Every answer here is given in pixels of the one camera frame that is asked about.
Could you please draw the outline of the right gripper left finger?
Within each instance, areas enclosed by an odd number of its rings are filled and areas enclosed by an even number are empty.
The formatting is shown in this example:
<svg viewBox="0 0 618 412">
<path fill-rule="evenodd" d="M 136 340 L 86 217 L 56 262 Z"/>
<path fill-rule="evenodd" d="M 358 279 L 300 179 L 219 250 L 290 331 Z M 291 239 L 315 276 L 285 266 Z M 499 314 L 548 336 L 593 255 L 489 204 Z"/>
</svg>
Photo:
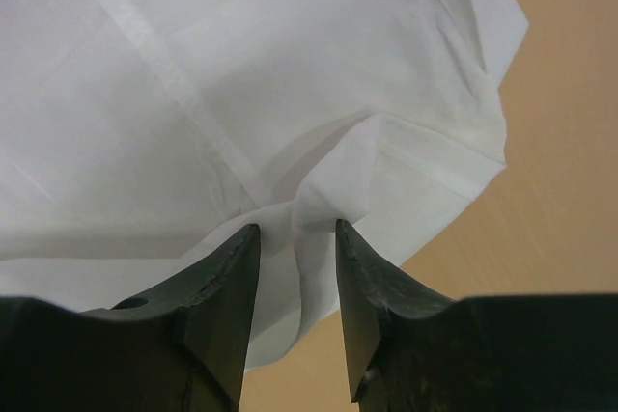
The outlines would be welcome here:
<svg viewBox="0 0 618 412">
<path fill-rule="evenodd" d="M 249 224 L 110 309 L 1 301 L 5 411 L 235 411 L 260 272 Z"/>
</svg>

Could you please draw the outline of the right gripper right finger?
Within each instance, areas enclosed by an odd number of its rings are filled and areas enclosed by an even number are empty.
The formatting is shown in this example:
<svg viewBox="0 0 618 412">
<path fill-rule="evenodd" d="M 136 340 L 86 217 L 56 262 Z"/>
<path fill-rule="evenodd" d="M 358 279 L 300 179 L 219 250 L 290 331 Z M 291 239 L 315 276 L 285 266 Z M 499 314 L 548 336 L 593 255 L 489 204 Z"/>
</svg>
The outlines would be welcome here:
<svg viewBox="0 0 618 412">
<path fill-rule="evenodd" d="M 363 411 L 613 411 L 613 293 L 450 299 L 348 222 L 336 274 L 351 400 Z"/>
</svg>

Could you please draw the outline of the white long sleeve shirt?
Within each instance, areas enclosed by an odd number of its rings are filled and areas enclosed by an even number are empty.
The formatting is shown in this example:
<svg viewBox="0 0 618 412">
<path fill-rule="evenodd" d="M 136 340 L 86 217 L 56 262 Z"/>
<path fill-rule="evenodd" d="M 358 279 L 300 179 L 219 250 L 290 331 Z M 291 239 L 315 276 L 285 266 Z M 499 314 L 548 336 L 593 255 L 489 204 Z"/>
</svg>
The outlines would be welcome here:
<svg viewBox="0 0 618 412">
<path fill-rule="evenodd" d="M 1 0 L 1 291 L 109 307 L 247 223 L 246 366 L 337 310 L 334 226 L 402 264 L 504 168 L 516 0 Z"/>
</svg>

